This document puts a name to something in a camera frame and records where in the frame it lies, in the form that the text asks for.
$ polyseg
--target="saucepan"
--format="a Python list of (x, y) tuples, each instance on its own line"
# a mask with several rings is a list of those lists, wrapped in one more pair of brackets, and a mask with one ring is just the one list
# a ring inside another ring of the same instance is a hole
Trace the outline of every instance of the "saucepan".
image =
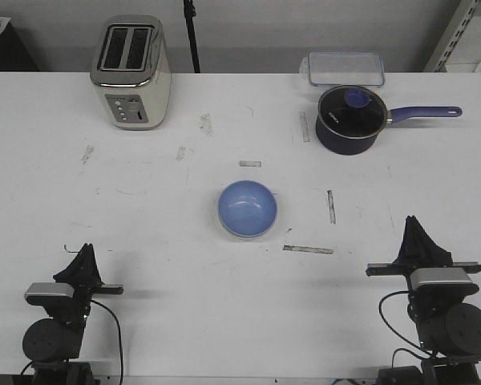
[(364, 152), (387, 124), (413, 117), (456, 117), (460, 107), (401, 107), (387, 110), (382, 99), (359, 86), (338, 86), (322, 94), (315, 124), (317, 138), (342, 155)]

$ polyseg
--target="purple handle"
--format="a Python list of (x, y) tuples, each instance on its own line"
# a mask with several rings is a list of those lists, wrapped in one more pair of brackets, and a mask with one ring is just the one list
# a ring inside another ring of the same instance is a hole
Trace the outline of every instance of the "purple handle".
[(460, 107), (402, 107), (390, 110), (390, 114), (392, 115), (392, 123), (417, 117), (456, 117), (462, 115), (462, 113), (463, 112)]

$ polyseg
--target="silver toaster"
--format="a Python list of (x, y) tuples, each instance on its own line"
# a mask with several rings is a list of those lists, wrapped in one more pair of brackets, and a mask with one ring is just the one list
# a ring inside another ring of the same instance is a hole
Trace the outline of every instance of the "silver toaster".
[(109, 19), (90, 76), (115, 126), (148, 130), (160, 124), (168, 109), (171, 72), (159, 19), (145, 15)]

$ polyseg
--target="black pole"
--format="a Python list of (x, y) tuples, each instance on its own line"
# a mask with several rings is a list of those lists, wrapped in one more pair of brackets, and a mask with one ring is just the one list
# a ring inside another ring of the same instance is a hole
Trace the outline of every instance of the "black pole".
[(196, 46), (196, 33), (194, 31), (194, 22), (192, 18), (196, 16), (196, 8), (192, 4), (192, 0), (184, 0), (184, 16), (185, 23), (187, 24), (187, 33), (189, 36), (189, 45), (191, 47), (192, 65), (194, 66), (194, 72), (199, 74), (200, 60), (198, 58), (198, 48)]

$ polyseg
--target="table surface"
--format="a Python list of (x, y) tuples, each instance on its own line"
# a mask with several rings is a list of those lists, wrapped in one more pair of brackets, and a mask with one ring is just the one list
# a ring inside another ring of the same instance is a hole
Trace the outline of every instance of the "table surface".
[[(463, 115), (392, 124), (367, 152), (340, 156), (318, 142), (299, 75), (175, 74), (165, 121), (129, 132), (107, 121), (88, 74), (0, 73), (0, 373), (25, 365), (22, 336), (46, 317), (23, 293), (67, 266), (64, 245), (84, 242), (102, 279), (124, 284), (96, 299), (121, 321), (127, 375), (373, 378), (388, 367), (403, 342), (378, 301), (406, 284), (365, 269), (395, 259), (406, 216), (455, 261), (481, 263), (481, 74), (387, 74), (378, 93), (388, 108)], [(216, 215), (221, 189), (243, 179), (278, 204), (275, 225), (248, 241)], [(481, 290), (467, 302), (481, 308)], [(406, 304), (392, 298), (385, 312), (417, 341)], [(116, 343), (94, 306), (80, 358), (117, 375)], [(396, 364), (418, 363), (400, 353)]]

